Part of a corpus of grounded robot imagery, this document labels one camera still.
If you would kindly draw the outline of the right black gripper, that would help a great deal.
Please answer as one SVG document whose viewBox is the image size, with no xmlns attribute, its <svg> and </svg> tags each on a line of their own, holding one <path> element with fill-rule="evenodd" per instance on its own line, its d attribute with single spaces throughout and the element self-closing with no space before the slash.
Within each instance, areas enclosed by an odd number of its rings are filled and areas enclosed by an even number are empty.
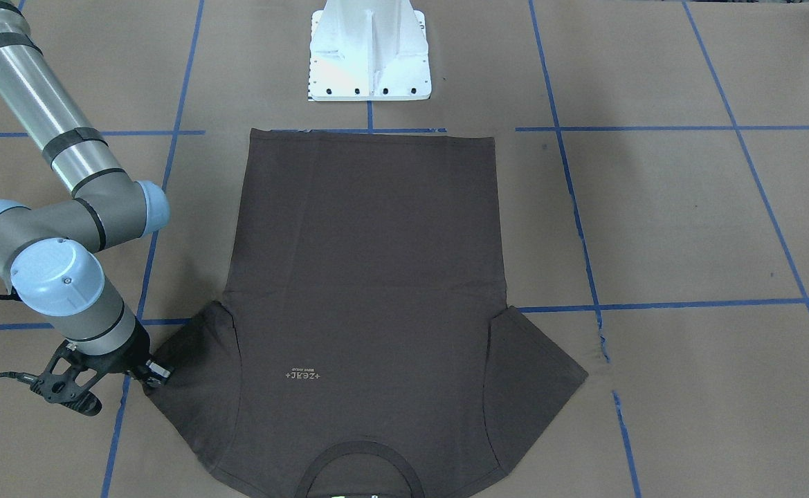
<svg viewBox="0 0 809 498">
<path fill-rule="evenodd" d="M 139 382 L 142 388 L 155 388 L 157 380 L 169 380 L 172 371 L 158 365 L 150 353 L 148 334 L 130 334 L 125 341 L 108 335 L 79 342 L 79 362 L 93 371 L 91 381 L 123 374 Z"/>
</svg>

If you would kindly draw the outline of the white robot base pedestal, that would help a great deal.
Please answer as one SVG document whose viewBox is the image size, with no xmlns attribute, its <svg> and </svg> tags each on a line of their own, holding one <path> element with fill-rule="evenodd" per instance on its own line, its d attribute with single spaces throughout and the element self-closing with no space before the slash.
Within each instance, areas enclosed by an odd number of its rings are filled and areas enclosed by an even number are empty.
<svg viewBox="0 0 809 498">
<path fill-rule="evenodd" d="M 426 16 L 410 1 L 328 1 L 312 13 L 310 28 L 310 101 L 420 101 L 432 95 Z"/>
</svg>

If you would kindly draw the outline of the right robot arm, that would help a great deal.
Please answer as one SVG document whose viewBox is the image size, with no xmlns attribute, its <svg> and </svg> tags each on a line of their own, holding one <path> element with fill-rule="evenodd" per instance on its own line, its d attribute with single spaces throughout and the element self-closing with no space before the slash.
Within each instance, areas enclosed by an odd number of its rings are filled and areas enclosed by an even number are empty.
<svg viewBox="0 0 809 498">
<path fill-rule="evenodd" d="M 17 6 L 0 1 L 0 97 L 69 191 L 31 208 L 0 199 L 0 279 L 96 371 L 165 382 L 150 338 L 98 252 L 163 229 L 163 189 L 133 181 L 54 75 Z"/>
</svg>

